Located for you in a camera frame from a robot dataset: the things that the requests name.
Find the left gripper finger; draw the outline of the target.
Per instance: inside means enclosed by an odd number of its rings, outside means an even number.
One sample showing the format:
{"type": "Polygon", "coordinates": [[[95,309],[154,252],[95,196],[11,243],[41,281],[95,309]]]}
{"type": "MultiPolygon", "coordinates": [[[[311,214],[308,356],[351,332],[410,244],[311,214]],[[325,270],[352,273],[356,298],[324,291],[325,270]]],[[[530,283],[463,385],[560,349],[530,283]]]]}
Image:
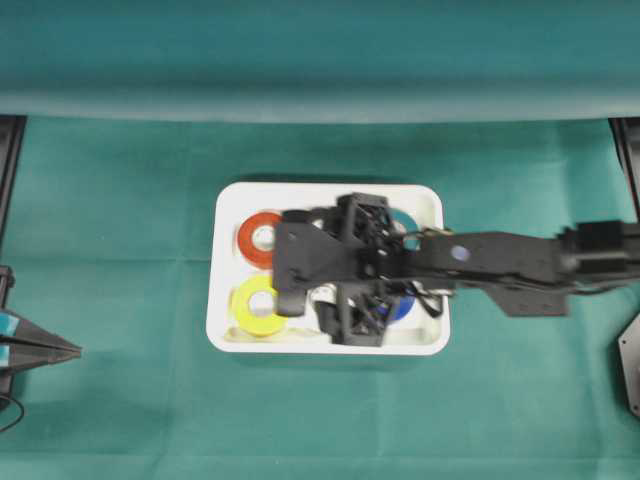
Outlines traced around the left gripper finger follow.
{"type": "Polygon", "coordinates": [[[81,347],[9,310],[1,311],[1,341],[59,350],[81,350],[81,347]]]}
{"type": "Polygon", "coordinates": [[[32,345],[2,345],[1,372],[19,373],[80,358],[81,353],[32,345]]]}

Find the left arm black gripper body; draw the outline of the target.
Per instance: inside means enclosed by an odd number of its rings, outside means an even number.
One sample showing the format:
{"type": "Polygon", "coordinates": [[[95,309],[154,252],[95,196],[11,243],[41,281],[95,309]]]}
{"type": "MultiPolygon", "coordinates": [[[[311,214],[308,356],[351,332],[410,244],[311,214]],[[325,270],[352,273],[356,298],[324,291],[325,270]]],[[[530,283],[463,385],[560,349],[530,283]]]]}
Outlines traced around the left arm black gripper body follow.
{"type": "MultiPolygon", "coordinates": [[[[13,270],[6,265],[1,266],[1,308],[4,309],[7,304],[9,292],[15,284],[13,270]]],[[[1,374],[1,394],[9,395],[11,393],[13,378],[9,373],[1,374]]]]}

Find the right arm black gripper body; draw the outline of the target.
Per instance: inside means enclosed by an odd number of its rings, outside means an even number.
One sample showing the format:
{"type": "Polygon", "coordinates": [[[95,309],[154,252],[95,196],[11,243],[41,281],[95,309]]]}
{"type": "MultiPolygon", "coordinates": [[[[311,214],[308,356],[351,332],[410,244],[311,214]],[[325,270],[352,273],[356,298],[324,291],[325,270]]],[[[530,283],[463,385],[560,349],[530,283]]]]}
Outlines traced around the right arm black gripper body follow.
{"type": "Polygon", "coordinates": [[[321,321],[321,331],[340,345],[380,345],[388,327],[386,321],[394,314],[396,302],[385,319],[375,308],[391,299],[414,298],[414,305],[425,304],[425,292],[415,280],[404,280],[396,270],[407,250],[394,240],[390,209],[386,198],[352,193],[338,198],[334,206],[346,217],[344,231],[364,242],[357,252],[356,278],[346,282],[331,282],[337,289],[337,312],[333,318],[321,321]]]}

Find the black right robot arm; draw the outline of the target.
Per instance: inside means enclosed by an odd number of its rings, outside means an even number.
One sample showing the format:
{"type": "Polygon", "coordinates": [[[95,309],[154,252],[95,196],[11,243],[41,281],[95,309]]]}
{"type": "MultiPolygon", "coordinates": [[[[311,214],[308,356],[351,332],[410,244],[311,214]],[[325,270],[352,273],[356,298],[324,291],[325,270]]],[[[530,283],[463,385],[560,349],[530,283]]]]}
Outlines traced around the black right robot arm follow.
{"type": "Polygon", "coordinates": [[[317,301],[320,328],[333,342],[379,347],[405,300],[432,317],[457,288],[484,291],[509,316],[563,316],[571,295],[597,295],[639,278],[639,226],[582,223],[554,238],[507,232],[453,234],[396,227],[385,198],[342,196],[312,210],[301,273],[333,284],[317,301]]]}

